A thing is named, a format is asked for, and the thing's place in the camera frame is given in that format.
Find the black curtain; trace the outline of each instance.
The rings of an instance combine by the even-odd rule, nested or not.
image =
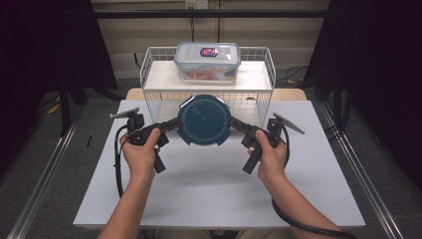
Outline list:
[[[342,9],[340,2],[331,1],[330,10]],[[324,98],[339,73],[342,88],[422,189],[422,5],[351,2],[361,9],[354,17],[324,20],[306,81],[315,81],[316,95]]]
[[[115,89],[116,83],[90,0],[0,1],[0,173],[27,138],[41,97],[62,79],[72,92]]]

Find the container lid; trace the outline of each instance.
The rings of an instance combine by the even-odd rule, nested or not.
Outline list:
[[[239,46],[234,43],[180,43],[177,47],[176,65],[224,64],[240,65]]]
[[[220,145],[230,136],[229,107],[214,96],[189,98],[180,106],[178,117],[183,125],[177,133],[187,144]]]

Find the white table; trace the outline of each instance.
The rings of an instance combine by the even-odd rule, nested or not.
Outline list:
[[[119,111],[140,107],[144,101],[122,101]],[[363,218],[326,140],[311,102],[271,102],[268,113],[288,118],[306,134],[288,129],[291,159],[287,176],[298,190],[338,226],[363,226]],[[146,125],[151,124],[145,117]],[[76,226],[102,228],[117,202],[113,141],[126,119],[116,119],[89,189],[75,218]],[[177,133],[161,149],[166,170],[157,174],[140,222],[144,228],[271,229],[288,224],[274,212],[271,196],[257,177],[242,170],[247,161],[243,135],[233,134],[222,145],[187,145]],[[123,188],[128,168],[122,162]]]

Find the white wire rack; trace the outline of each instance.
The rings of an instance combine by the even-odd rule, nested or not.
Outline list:
[[[173,62],[176,50],[176,47],[154,47],[146,51],[140,69],[140,85],[152,121],[173,119],[187,98],[207,94],[224,100],[232,116],[263,126],[276,82],[268,48],[240,48],[242,64],[236,81],[230,83],[181,80]]]

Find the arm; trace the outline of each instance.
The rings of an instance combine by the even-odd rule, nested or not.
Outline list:
[[[285,174],[286,145],[280,142],[272,148],[267,137],[260,130],[257,131],[258,139],[263,154],[258,168],[258,177],[273,196],[280,209],[292,219],[301,223],[341,231],[334,223],[314,208],[304,196],[289,182]],[[296,227],[292,227],[298,238],[328,238]]]
[[[159,136],[159,129],[155,128],[144,146],[130,144],[127,133],[121,137],[120,144],[130,169],[129,184],[99,238],[136,238],[155,176],[154,147]]]

